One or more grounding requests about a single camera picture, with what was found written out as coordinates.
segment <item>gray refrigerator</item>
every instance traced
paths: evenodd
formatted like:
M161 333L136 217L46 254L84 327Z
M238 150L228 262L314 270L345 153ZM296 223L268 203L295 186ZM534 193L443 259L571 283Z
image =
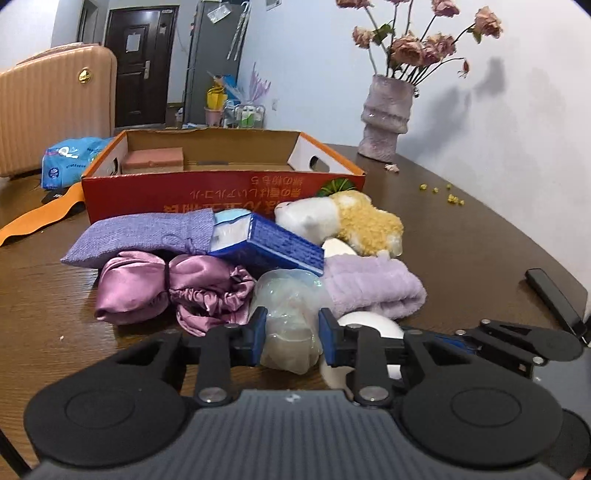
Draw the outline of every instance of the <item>gray refrigerator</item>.
M240 0L223 3L202 0L197 5L187 68L184 100L185 123L200 125L205 123L203 108L206 106L207 91L213 86L212 78L208 72L219 76L232 75L238 79L240 55L234 61L236 47L230 60L226 60L226 57L243 11L241 3ZM214 24L207 14L221 5L226 5L232 12Z

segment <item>gold lock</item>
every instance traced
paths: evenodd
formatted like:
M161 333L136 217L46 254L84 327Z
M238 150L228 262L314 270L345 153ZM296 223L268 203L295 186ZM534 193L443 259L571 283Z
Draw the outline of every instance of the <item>gold lock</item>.
M92 74L90 73L90 70L88 68L82 69L82 71L78 75L78 81L80 83L88 83L91 78Z

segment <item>door frame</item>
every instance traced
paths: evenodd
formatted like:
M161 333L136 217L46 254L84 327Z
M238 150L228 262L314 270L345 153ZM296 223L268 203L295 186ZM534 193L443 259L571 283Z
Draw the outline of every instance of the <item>door frame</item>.
M154 5L153 7L127 7L127 8L112 8L109 9L109 17L105 27L105 36L103 38L103 45L106 46L106 39L109 34L109 29L111 28L111 22L113 20L113 13L114 12L142 12L148 10L173 10L173 34L170 35L170 39L168 40L168 48L167 48L167 59L166 59L166 71L168 71L168 75L166 77L166 102L164 107L164 118L166 119L166 105L168 105L168 84L170 83L170 63L173 57L173 45L174 39L177 36L177 17L178 17L178 9L180 5Z

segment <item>plastic bag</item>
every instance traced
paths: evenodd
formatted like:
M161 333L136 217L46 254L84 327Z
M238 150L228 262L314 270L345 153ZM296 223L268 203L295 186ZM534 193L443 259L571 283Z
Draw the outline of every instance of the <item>plastic bag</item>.
M221 7L217 7L215 10L210 11L207 14L207 17L212 21L213 24L216 24L220 20L226 18L229 14L232 13L226 5L222 5Z
M41 163L41 186L55 190L79 182L86 167L110 141L110 138L86 137L64 140L48 148Z
M257 282L251 314L268 310L261 365L305 374L322 353L318 311L332 307L320 279L305 270L272 270Z

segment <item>dark wooden door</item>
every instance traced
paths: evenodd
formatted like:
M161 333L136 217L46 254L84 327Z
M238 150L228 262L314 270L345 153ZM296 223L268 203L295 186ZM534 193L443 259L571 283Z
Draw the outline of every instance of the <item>dark wooden door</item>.
M165 123L177 8L111 10L105 46L117 57L117 127Z

